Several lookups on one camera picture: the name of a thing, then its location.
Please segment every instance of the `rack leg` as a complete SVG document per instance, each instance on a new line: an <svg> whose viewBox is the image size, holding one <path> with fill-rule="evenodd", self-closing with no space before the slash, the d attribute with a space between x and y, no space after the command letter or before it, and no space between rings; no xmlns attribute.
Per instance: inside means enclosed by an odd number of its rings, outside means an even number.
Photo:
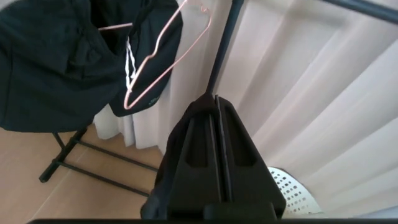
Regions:
<svg viewBox="0 0 398 224"><path fill-rule="evenodd" d="M55 139L59 143L61 147L61 152L56 156L55 159L52 160L51 164L46 168L46 170L43 172L43 174L39 177L39 180L41 183L46 183L49 181L51 176L54 174L54 172L58 169L60 166L59 162L63 162L66 157L69 155L70 151L76 146L76 141L79 141L81 137L86 133L87 129L82 129L77 131L71 138L71 141L68 142L68 144L65 146L64 143L62 142L60 136L58 133L53 133Z"/></svg>

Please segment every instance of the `black shorts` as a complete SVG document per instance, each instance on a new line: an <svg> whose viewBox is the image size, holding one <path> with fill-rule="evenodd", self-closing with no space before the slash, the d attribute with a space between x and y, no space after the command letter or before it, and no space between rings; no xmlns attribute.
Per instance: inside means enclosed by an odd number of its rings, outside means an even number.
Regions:
<svg viewBox="0 0 398 224"><path fill-rule="evenodd" d="M131 110L126 94L126 41L138 67L152 53L175 0L22 0L0 12L0 126L10 131L75 131L110 104L116 116L152 106L170 74ZM134 27L99 32L133 22ZM179 15L159 53L137 80L131 101L175 60Z"/></svg>

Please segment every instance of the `black cloth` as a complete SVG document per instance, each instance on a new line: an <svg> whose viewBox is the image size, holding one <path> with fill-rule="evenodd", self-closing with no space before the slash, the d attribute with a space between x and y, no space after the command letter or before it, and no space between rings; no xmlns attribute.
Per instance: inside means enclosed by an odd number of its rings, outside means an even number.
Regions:
<svg viewBox="0 0 398 224"><path fill-rule="evenodd" d="M106 104L124 116L152 106L164 78L131 110L126 93L126 41L136 67L151 54L175 0L22 0L0 12L0 127L10 131L75 131ZM133 22L134 27L99 32ZM158 55L138 78L131 101L174 61L182 33L179 15Z"/></svg>
<svg viewBox="0 0 398 224"><path fill-rule="evenodd" d="M142 219L165 220L167 218L167 205L188 125L192 118L203 117L207 114L217 116L215 100L210 93L205 93L191 103L181 120L173 128L167 140L165 156L156 175L155 187L141 208Z"/></svg>

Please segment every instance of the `black metal bar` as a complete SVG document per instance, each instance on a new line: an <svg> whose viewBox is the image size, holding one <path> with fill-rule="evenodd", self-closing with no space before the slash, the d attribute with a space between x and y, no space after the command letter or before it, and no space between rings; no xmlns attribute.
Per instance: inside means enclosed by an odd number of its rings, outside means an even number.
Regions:
<svg viewBox="0 0 398 224"><path fill-rule="evenodd" d="M98 180L100 180L100 181L106 182L106 183L108 183L108 184L112 184L112 185L117 186L117 187L120 187L120 188L122 188L122 189L129 190L129 191L131 191L131 192L137 193L137 194L142 195L142 196L144 196L144 197L149 197L149 194L146 193L146 192L143 192L143 191L141 191L141 190L137 190L137 189L135 189L135 188L129 187L129 186L127 186L127 185L121 184L121 183L116 182L116 181L114 181L114 180L111 180L111 179L102 177L102 176L100 176L100 175L94 174L94 173L89 172L89 171L87 171L87 170L83 170L83 169L81 169L81 168L79 168L79 167L75 167L75 166L73 166L73 165L70 165L70 164L67 164L67 163L64 163L64 162L56 162L56 164L57 164L58 166L63 166L63 167L69 168L69 169L74 170L74 171L76 171L76 172L79 172L79 173L81 173L81 174L85 174L85 175L90 176L90 177L92 177L92 178L96 178L96 179L98 179Z"/></svg>
<svg viewBox="0 0 398 224"><path fill-rule="evenodd" d="M78 143L78 144L81 144L81 145L83 145L83 146L92 148L92 149L97 150L97 151L99 151L99 152L105 153L105 154L107 154L107 155L116 157L116 158L118 158L118 159L124 160L124 161L126 161L126 162L130 162L130 163L135 164L135 165L137 165L137 166L141 166L141 167L143 167L143 168L145 168L145 169L149 169L149 170L152 170L152 171L155 171L155 172L158 171L158 169L155 168L155 167L149 166L149 165L147 165L147 164L143 164L143 163L141 163L141 162L135 161L134 159L130 159L130 158L124 157L124 156L119 155L119 154L116 154L116 153L114 153L114 152L110 152L110 151L108 151L108 150L106 150L106 149L103 149L103 148L101 148L101 147L92 145L92 144L90 144L90 143L83 142L83 141L78 140L78 139L74 139L74 142L75 142L75 143Z"/></svg>
<svg viewBox="0 0 398 224"><path fill-rule="evenodd" d="M58 169L59 164L58 162L63 162L66 157L68 156L68 154L70 153L70 151L76 146L76 142L72 141L72 139L81 139L81 137L83 137L83 135L86 133L87 129L82 129L77 131L71 138L71 140L68 142L68 144L66 146L63 146L63 143L60 144L61 146L61 152L56 156L55 159L52 160L51 164L46 168L46 170L43 172L43 174L39 177L39 180L41 181L41 183L46 183L47 181L49 181L49 179L51 178L51 176L54 174L54 172ZM57 140L58 143L60 143L60 141L62 142L61 138L58 136L57 138L55 138Z"/></svg>
<svg viewBox="0 0 398 224"><path fill-rule="evenodd" d="M58 133L52 133L52 135L55 137L55 140L57 140L58 144L61 146L61 149L65 148L65 145Z"/></svg>
<svg viewBox="0 0 398 224"><path fill-rule="evenodd" d="M213 69L210 74L210 79L207 84L207 93L212 93L217 82L218 74L223 64L226 51L228 49L229 42L231 41L232 34L236 22L238 21L239 12L243 6L244 0L233 0L232 6L228 14L228 19L224 28L223 36L221 38L220 46L218 47L217 56L213 65Z"/></svg>
<svg viewBox="0 0 398 224"><path fill-rule="evenodd" d="M398 10L364 0L321 0L398 25Z"/></svg>

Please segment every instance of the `white drawstring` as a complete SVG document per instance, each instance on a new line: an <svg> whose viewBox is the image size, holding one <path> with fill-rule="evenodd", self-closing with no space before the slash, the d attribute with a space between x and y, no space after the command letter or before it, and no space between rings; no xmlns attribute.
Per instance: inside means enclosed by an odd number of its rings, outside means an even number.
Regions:
<svg viewBox="0 0 398 224"><path fill-rule="evenodd" d="M129 64L129 58L132 63L133 71L130 75L130 64ZM129 88L130 85L130 78L131 80L136 76L136 59L134 58L131 50L131 45L130 45L130 38L127 38L127 44L126 44L126 86L127 89Z"/></svg>

